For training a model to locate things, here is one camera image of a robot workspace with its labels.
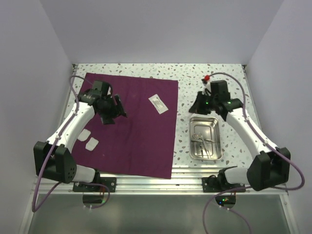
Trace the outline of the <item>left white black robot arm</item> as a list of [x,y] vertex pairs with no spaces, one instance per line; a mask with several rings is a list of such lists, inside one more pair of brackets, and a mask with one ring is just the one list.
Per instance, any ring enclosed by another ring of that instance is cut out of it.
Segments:
[[34,145],[36,174],[61,183],[84,182],[94,192],[101,187],[101,179],[93,168],[77,165],[71,155],[78,136],[87,123],[99,115],[103,125],[114,124],[114,119],[126,117],[119,95],[113,95],[112,86],[94,81],[85,92],[75,94],[75,104],[54,134]]

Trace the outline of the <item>steel tweezers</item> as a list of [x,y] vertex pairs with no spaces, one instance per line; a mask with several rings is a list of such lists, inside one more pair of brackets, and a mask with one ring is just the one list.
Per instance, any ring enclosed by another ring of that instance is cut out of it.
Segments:
[[212,141],[211,139],[206,139],[205,137],[204,137],[204,140],[206,142],[206,147],[207,147],[209,156],[206,156],[206,153],[203,152],[203,154],[204,154],[203,157],[206,158],[206,159],[216,159],[217,151],[216,151],[216,148],[215,148],[215,142]]

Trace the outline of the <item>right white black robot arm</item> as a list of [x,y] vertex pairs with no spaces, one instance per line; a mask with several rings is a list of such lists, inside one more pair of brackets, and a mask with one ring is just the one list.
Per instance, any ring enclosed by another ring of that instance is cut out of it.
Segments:
[[241,184],[250,185],[255,191],[261,191],[289,180],[291,158],[290,151],[279,148],[270,141],[249,117],[244,103],[231,98],[225,80],[206,81],[204,89],[197,93],[190,113],[208,115],[215,112],[227,122],[243,140],[251,156],[249,168],[232,166],[221,169],[216,176],[208,178],[207,183],[219,191],[229,191]]

